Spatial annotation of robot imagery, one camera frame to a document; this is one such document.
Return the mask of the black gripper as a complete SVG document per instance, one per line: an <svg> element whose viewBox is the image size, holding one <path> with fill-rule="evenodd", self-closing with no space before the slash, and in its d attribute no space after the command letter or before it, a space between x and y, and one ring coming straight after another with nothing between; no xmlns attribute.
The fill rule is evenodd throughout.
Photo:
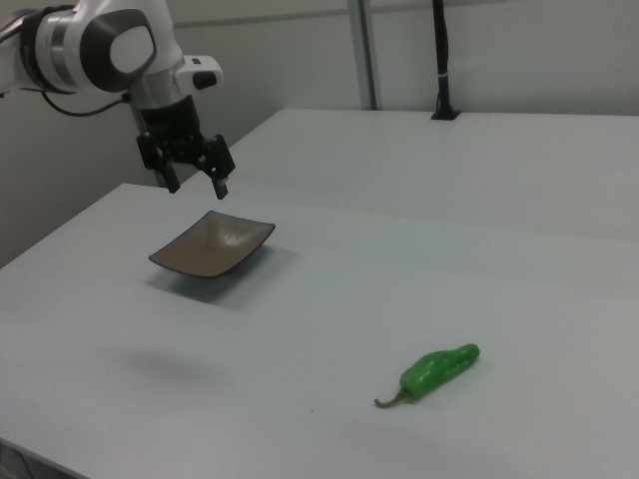
<svg viewBox="0 0 639 479"><path fill-rule="evenodd" d="M142 109L143 131L137 137L138 149L147 170L156 174L159 186L174 194L181 186L173 161L196 164L212 182L216 197L223 200L227 181L236 168L222 135L205 139L192 95L156 109Z"/></svg>

